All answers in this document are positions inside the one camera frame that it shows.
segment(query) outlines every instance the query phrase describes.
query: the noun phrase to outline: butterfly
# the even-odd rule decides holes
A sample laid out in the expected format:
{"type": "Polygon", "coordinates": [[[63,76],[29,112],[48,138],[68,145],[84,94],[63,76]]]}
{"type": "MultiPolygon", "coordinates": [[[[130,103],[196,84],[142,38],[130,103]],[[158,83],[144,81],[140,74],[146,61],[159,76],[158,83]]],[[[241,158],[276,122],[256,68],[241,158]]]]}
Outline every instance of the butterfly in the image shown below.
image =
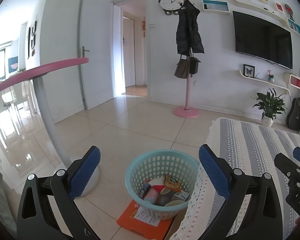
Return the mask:
{"type": "Polygon", "coordinates": [[[251,75],[252,74],[252,70],[253,69],[248,70],[248,68],[246,68],[246,73],[251,75]]]}

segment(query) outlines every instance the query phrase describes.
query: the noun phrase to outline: white round table base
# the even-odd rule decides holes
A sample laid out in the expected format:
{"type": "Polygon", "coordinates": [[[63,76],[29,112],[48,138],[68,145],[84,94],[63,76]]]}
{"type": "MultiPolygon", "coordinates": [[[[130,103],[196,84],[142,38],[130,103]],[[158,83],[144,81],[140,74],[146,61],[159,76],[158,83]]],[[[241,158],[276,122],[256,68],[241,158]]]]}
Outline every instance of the white round table base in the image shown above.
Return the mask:
{"type": "MultiPolygon", "coordinates": [[[[78,157],[73,157],[73,158],[70,158],[71,159],[71,162],[74,162],[75,160],[79,160],[80,158],[78,157]]],[[[66,166],[61,163],[55,170],[55,173],[58,171],[58,170],[67,170],[66,166]]],[[[82,192],[81,196],[80,197],[84,197],[88,194],[90,194],[97,186],[98,182],[99,182],[99,179],[100,179],[100,168],[99,166],[97,166],[97,168],[94,170],[94,172],[92,173],[91,175],[91,178],[89,179],[86,187],[84,188],[84,191],[82,192]]]]}

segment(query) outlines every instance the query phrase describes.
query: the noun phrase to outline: panda clock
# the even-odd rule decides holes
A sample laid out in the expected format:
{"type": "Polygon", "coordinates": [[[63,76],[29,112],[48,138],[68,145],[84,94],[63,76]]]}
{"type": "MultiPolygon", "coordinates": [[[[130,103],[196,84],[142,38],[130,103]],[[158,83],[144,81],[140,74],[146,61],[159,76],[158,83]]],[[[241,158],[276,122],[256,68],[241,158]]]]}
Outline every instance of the panda clock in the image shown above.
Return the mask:
{"type": "Polygon", "coordinates": [[[178,15],[181,4],[183,4],[183,2],[183,0],[159,0],[159,4],[166,15],[178,15]]]}

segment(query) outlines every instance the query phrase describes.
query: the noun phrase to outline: silver screw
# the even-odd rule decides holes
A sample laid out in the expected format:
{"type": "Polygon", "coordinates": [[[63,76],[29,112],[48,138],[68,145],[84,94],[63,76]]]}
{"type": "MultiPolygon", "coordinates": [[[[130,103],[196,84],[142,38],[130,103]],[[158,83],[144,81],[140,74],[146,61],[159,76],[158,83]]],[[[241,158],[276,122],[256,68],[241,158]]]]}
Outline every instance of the silver screw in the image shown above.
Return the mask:
{"type": "Polygon", "coordinates": [[[30,174],[30,175],[28,176],[28,179],[29,179],[29,180],[34,179],[34,174],[30,174]]]}
{"type": "Polygon", "coordinates": [[[61,176],[63,176],[65,173],[66,173],[65,170],[58,170],[58,171],[57,171],[57,176],[61,177],[61,176]]]}
{"type": "Polygon", "coordinates": [[[234,169],[234,174],[240,176],[242,174],[242,171],[239,169],[234,169]]]}
{"type": "Polygon", "coordinates": [[[271,175],[269,173],[265,173],[265,178],[266,179],[271,179],[271,175]]]}

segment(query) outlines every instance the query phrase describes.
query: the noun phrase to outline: black guitar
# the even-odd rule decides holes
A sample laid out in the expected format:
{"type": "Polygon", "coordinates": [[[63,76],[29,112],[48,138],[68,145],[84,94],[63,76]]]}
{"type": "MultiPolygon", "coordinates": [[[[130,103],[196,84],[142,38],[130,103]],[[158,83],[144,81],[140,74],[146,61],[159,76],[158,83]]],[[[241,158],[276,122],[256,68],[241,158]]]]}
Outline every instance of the black guitar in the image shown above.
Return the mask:
{"type": "Polygon", "coordinates": [[[300,130],[300,97],[294,98],[292,101],[292,108],[287,116],[287,124],[292,130],[300,130]]]}

